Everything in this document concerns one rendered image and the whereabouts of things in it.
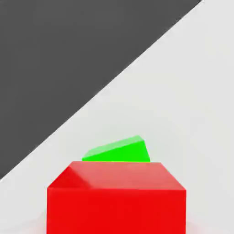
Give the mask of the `small red cube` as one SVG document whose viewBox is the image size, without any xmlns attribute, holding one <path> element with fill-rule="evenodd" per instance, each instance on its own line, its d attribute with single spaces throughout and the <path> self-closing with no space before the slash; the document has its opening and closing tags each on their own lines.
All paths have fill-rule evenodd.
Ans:
<svg viewBox="0 0 234 234">
<path fill-rule="evenodd" d="M 46 234 L 186 234 L 186 190 L 155 162 L 72 162 L 47 189 Z"/>
</svg>

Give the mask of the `small green cube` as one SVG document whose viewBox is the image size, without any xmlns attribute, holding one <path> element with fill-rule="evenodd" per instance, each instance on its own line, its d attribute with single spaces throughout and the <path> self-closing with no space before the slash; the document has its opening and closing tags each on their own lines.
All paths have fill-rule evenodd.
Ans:
<svg viewBox="0 0 234 234">
<path fill-rule="evenodd" d="M 150 162 L 145 141 L 134 136 L 89 150 L 83 161 Z"/>
</svg>

